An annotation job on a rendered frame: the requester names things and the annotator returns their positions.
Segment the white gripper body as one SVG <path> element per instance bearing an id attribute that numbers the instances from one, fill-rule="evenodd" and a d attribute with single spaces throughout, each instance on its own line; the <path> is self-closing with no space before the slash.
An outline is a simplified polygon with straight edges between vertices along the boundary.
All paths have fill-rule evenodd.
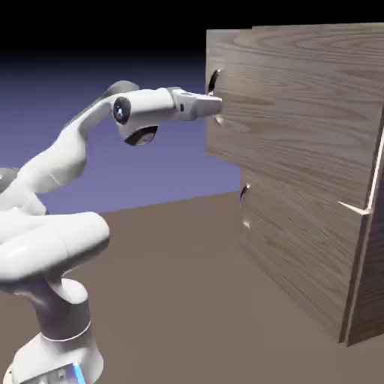
<path id="1" fill-rule="evenodd" d="M 210 94 L 193 93 L 191 120 L 215 116 L 221 112 L 222 99 Z"/>

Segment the large wooden cabinet door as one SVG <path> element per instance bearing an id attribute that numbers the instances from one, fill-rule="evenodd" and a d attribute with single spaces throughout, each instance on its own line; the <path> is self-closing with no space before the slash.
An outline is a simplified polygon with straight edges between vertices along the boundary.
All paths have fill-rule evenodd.
<path id="1" fill-rule="evenodd" d="M 206 82 L 223 124 L 207 151 L 368 212 L 380 167 L 384 23 L 282 25 L 206 33 Z"/>

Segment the small wooden cabinet door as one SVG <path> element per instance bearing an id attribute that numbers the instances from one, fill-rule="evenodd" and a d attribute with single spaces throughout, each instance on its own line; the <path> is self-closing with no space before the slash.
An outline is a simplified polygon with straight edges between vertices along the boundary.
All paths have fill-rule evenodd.
<path id="1" fill-rule="evenodd" d="M 346 338 L 356 257 L 368 214 L 332 196 L 241 169 L 251 228 L 244 247 L 268 276 L 337 341 Z"/>

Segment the wooden cabinet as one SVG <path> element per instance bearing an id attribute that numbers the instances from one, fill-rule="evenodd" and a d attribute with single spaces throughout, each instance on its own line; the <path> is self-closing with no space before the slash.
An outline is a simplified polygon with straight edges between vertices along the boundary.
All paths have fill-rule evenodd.
<path id="1" fill-rule="evenodd" d="M 249 167 L 233 164 L 237 165 L 240 171 L 245 168 L 258 176 L 272 178 Z M 374 190 L 373 205 L 366 213 L 368 215 L 366 231 L 360 253 L 355 258 L 355 280 L 346 338 L 341 342 L 348 345 L 384 333 L 384 115 L 379 141 L 378 181 Z"/>

